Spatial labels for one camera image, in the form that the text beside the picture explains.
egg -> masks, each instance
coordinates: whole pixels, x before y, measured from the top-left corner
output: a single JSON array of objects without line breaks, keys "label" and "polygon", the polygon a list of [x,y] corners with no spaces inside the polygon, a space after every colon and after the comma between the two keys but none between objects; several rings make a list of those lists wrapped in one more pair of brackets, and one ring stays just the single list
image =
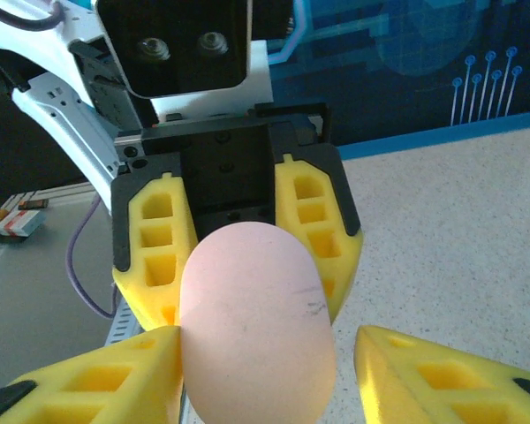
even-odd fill
[{"label": "egg", "polygon": [[265,223],[213,232],[185,265],[185,388],[206,424],[314,423],[336,380],[328,308],[314,261]]}]

speckled countertop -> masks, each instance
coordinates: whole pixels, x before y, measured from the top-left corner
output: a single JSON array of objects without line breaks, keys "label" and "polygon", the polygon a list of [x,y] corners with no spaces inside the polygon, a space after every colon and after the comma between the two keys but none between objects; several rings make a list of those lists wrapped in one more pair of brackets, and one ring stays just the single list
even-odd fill
[{"label": "speckled countertop", "polygon": [[[374,324],[530,371],[530,130],[348,161],[365,232],[334,324],[320,423],[365,422],[353,370]],[[191,411],[188,422],[201,423]]]}]

black cable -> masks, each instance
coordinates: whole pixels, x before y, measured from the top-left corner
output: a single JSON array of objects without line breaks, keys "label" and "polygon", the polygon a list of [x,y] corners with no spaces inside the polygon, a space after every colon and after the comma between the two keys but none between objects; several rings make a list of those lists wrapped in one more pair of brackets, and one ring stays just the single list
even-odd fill
[{"label": "black cable", "polygon": [[24,31],[47,31],[59,25],[64,19],[63,6],[59,2],[54,2],[51,8],[52,13],[47,18],[38,20],[20,18],[0,9],[0,22]]}]

gray floor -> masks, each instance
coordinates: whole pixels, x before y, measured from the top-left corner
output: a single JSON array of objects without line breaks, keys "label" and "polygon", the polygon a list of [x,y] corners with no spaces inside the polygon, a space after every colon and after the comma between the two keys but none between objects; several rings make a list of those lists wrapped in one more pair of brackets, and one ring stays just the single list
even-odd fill
[{"label": "gray floor", "polygon": [[[366,239],[320,422],[365,422],[353,370],[362,324],[530,371],[530,130],[344,166]],[[189,422],[201,420],[191,411]]]},{"label": "gray floor", "polygon": [[[0,258],[0,386],[38,367],[104,344],[110,322],[90,312],[64,272],[64,250],[89,204],[48,210],[30,239]],[[98,210],[83,231],[75,267],[94,299],[110,306],[110,224]]]}]

red and white box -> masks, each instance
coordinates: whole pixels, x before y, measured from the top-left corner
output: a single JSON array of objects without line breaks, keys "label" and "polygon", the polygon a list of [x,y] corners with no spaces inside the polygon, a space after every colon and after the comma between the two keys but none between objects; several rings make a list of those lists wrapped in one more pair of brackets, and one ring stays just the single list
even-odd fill
[{"label": "red and white box", "polygon": [[0,234],[29,237],[44,221],[45,214],[40,210],[18,210],[15,208],[0,221]]}]

